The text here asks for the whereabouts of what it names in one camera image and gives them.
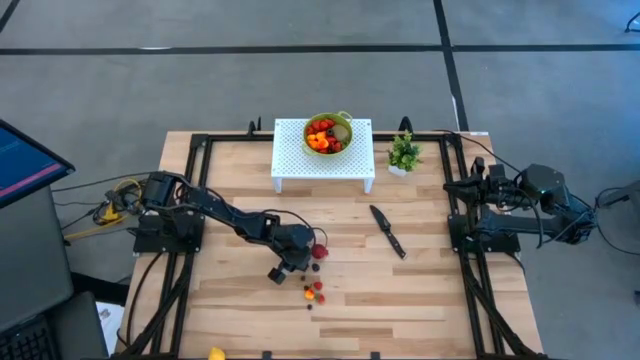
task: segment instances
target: kitchen knife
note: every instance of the kitchen knife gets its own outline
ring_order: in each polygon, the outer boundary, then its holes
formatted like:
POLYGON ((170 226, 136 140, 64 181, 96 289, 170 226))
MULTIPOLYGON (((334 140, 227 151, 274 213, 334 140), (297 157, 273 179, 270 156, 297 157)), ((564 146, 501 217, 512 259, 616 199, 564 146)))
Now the kitchen knife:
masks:
POLYGON ((400 256, 400 258, 404 260, 407 257, 407 253, 404 252, 402 246, 400 246, 400 243, 398 242, 398 239, 396 239, 396 237, 391 233, 391 224, 389 223, 387 218, 377 207, 369 205, 369 208, 373 213, 373 217, 376 218, 376 221, 380 226, 380 230, 382 230, 382 232, 387 236, 387 239, 389 239, 393 250, 395 250, 396 254, 398 254, 398 256, 400 256))

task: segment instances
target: wooden tabletop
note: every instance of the wooden tabletop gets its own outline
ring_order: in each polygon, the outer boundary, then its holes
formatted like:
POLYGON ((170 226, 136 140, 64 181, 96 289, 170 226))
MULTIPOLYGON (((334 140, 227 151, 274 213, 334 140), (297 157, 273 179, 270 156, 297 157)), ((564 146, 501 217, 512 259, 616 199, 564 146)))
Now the wooden tabletop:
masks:
MULTIPOLYGON (((191 134, 167 134, 160 169, 184 172, 191 134)), ((468 135, 491 147, 488 136, 468 135)), ((474 357, 460 263, 446 226, 449 205, 442 190, 440 150, 435 143, 421 145, 424 163, 400 178, 386 169, 389 144, 375 143, 376 179, 366 195, 357 180, 285 180, 283 192, 276 194, 270 177, 271 143, 214 144, 209 187, 244 211, 276 208, 300 214, 329 234, 329 256, 318 273, 309 270, 307 281, 297 272, 278 286, 267 278, 279 263, 276 255, 207 219, 202 251, 195 258, 180 357, 207 357, 214 346, 231 358, 260 357, 265 350, 277 358, 368 358, 372 351, 383 358, 474 357), (393 225, 406 260, 391 249, 369 204, 393 225), (309 311, 303 286, 313 280, 324 283, 326 304, 314 304, 309 311)), ((481 147, 465 142, 464 148, 467 164, 475 156, 494 163, 481 147)), ((283 215, 282 222, 296 219, 283 215)), ((504 254, 487 257, 499 310, 525 344, 542 351, 522 270, 504 254)), ((152 258, 143 255, 136 262, 122 329, 133 292, 152 258)), ((133 337, 157 309, 165 265, 163 256, 143 284, 133 337)), ((486 315, 480 313, 491 351, 486 315)), ((169 348, 172 314, 163 350, 169 348)))

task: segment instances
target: concrete floor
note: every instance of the concrete floor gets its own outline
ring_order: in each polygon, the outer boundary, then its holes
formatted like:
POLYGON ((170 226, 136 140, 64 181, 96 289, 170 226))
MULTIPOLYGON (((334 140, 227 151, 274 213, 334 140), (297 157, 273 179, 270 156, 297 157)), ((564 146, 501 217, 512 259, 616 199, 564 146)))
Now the concrete floor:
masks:
MULTIPOLYGON (((8 0, 0 2, 6 6, 8 0)), ((621 29, 640 9, 612 0, 445 0, 453 44, 640 43, 621 29)), ((154 47, 344 43, 438 44, 423 0, 25 0, 0 47, 154 47)), ((514 165, 561 170, 592 201, 640 178, 640 53, 456 53, 471 130, 489 131, 514 165)), ((349 110, 377 130, 407 115, 418 130, 456 129, 441 53, 0 56, 0 116, 78 168, 55 187, 157 168, 168 130, 245 129, 262 116, 349 110)), ((61 193, 91 201, 105 188, 61 193)), ((84 210, 59 208, 63 222, 84 210)), ((603 213, 608 237, 640 251, 628 204, 603 213)), ((84 229, 81 224, 71 230, 84 229)), ((527 282, 548 354, 635 359, 640 257, 599 235, 534 249, 527 282)), ((69 248, 74 270, 117 280, 132 270, 120 233, 69 248)))

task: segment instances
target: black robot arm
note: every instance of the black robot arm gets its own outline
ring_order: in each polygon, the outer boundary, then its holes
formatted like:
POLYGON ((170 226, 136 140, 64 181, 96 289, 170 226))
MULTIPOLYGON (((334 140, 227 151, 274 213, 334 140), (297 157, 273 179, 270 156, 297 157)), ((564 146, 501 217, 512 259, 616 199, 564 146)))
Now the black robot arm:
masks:
POLYGON ((554 241, 578 244, 585 241, 595 227, 593 210, 571 195, 562 173, 533 164, 511 180, 505 176, 503 165, 489 166, 485 178, 484 170, 484 160, 478 157, 468 178, 444 185, 449 194, 468 206, 467 235, 482 241, 496 234, 537 234, 542 230, 554 241), (502 215, 492 211, 488 204, 497 205, 499 209, 539 204, 543 212, 554 217, 538 220, 502 215))
POLYGON ((269 247, 282 260, 269 272, 269 278, 278 284, 286 277, 283 270, 305 271, 309 266, 313 229, 301 224, 282 225, 280 217, 268 213, 269 210, 243 212, 214 190, 193 186, 180 174, 151 173, 140 202, 146 210, 156 211, 162 217, 163 231, 178 238, 186 235, 188 229, 180 228, 175 215, 193 211, 228 225, 247 242, 269 247))

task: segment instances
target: small plant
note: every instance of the small plant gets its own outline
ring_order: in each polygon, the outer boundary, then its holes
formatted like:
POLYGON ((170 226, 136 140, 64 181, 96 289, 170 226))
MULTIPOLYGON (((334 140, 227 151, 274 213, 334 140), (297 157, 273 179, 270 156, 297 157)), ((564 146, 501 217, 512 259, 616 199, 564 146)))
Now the small plant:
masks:
POLYGON ((404 136, 394 136, 392 149, 389 150, 389 165, 401 170, 413 171, 421 163, 418 159, 422 149, 419 145, 411 145, 411 133, 405 131, 404 136))

